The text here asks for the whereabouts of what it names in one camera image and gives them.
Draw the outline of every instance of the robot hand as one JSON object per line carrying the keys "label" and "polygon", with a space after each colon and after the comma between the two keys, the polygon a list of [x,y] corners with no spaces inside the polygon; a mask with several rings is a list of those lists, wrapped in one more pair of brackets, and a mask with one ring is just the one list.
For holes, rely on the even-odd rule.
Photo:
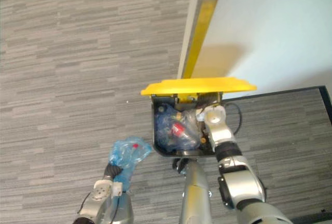
{"label": "robot hand", "polygon": [[266,190],[236,144],[226,124],[225,109],[220,105],[206,107],[204,123],[219,164],[223,203],[237,210],[238,223],[292,223],[277,208],[265,203]]}
{"label": "robot hand", "polygon": [[130,197],[122,192],[122,183],[113,182],[122,169],[108,164],[104,177],[95,182],[84,199],[74,224],[133,223]]}

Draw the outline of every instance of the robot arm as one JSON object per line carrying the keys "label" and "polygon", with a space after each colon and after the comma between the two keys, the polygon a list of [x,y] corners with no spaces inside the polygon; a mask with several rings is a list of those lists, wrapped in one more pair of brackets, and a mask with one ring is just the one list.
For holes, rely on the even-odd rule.
{"label": "robot arm", "polygon": [[239,224],[292,223],[277,208],[265,203],[266,192],[226,125],[225,109],[209,106],[204,110],[204,123],[215,152],[221,177],[219,190],[225,206],[236,209]]}
{"label": "robot arm", "polygon": [[121,171],[116,165],[107,165],[103,179],[95,182],[83,201],[74,224],[109,224],[113,220],[120,224],[133,223],[130,197],[122,192],[122,183],[113,181]]}

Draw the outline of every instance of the yellow flap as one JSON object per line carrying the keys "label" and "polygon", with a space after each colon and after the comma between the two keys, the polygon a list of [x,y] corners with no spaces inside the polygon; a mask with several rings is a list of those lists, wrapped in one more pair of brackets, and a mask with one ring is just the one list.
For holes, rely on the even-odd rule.
{"label": "yellow flap", "polygon": [[233,93],[252,91],[256,89],[256,86],[251,85],[246,80],[236,79],[235,77],[190,78],[163,80],[160,83],[150,84],[146,89],[141,91],[141,95],[169,95],[209,92]]}

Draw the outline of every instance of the crumpled plastic bottle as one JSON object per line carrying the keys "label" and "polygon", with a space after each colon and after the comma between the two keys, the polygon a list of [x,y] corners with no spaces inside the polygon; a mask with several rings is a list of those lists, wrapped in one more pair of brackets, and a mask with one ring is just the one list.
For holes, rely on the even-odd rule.
{"label": "crumpled plastic bottle", "polygon": [[114,178],[122,183],[123,191],[129,190],[130,179],[136,165],[152,151],[151,146],[141,137],[128,137],[124,141],[116,141],[113,150],[109,152],[108,162],[117,165],[123,171]]}
{"label": "crumpled plastic bottle", "polygon": [[197,127],[195,110],[179,112],[169,104],[161,104],[155,122],[156,142],[166,151],[194,150],[200,145],[202,133]]}

